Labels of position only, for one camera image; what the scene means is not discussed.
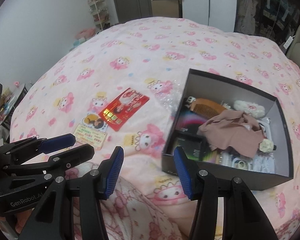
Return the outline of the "black cardboard storage box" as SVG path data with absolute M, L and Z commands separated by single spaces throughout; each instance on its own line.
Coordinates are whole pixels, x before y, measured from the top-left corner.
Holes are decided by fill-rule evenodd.
M 292 146 L 279 100 L 216 74 L 188 73 L 161 156 L 168 174 L 177 174 L 177 147 L 215 177 L 241 177 L 255 191 L 293 178 Z

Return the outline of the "white wardrobe panel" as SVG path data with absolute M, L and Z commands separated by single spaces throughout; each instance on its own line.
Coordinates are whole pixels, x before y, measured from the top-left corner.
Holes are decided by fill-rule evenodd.
M 237 0 L 182 0 L 182 11 L 185 19 L 233 32 Z

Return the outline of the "pink cartoon print bedspread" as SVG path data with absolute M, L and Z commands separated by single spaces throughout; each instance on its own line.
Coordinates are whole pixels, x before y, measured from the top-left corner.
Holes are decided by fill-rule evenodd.
M 251 85 L 277 97 L 290 133 L 294 178 L 255 192 L 279 239 L 300 225 L 300 68 L 273 41 L 225 33 L 179 18 L 154 17 L 116 25 L 58 61 L 31 87 L 12 118 L 12 141 L 73 133 L 84 117 L 132 88 L 149 97 L 93 159 L 67 171 L 77 178 L 107 159 L 115 146 L 125 159 L 115 192 L 101 204 L 110 239 L 180 239 L 196 209 L 177 177 L 161 170 L 160 154 L 173 112 L 162 100 L 185 85 L 189 69 Z

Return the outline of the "beige pink cloth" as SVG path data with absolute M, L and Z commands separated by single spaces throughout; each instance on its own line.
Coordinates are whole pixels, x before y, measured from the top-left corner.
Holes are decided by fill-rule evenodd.
M 253 158 L 263 141 L 262 128 L 255 118 L 243 111 L 225 110 L 198 128 L 211 149 L 233 148 L 240 155 Z

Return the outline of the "yellow cartoon sticker card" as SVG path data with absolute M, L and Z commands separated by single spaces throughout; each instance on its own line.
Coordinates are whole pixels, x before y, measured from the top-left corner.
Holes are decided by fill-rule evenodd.
M 89 144 L 96 151 L 101 150 L 106 137 L 108 125 L 95 113 L 87 113 L 74 130 L 76 142 Z

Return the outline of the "dark glass wardrobe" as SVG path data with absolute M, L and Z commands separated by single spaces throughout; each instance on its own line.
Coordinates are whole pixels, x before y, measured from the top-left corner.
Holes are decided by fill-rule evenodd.
M 266 37 L 277 44 L 294 36 L 300 10 L 292 0 L 237 0 L 234 31 Z

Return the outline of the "red envelope packet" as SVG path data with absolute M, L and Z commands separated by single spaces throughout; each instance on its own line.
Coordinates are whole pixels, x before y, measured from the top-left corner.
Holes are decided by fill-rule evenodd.
M 148 101 L 148 96 L 135 89 L 127 88 L 104 107 L 98 115 L 117 132 Z

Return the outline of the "white shelf rack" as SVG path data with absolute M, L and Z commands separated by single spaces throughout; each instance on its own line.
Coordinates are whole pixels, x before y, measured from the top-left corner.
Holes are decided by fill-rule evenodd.
M 97 31 L 108 29 L 111 25 L 110 14 L 105 0 L 88 0 L 89 12 Z

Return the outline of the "white fluffy hair clip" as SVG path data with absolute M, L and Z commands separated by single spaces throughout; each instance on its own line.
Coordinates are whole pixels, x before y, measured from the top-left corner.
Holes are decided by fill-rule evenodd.
M 234 102 L 234 109 L 237 111 L 243 111 L 255 119 L 263 118 L 266 114 L 263 106 L 242 100 L 236 100 Z

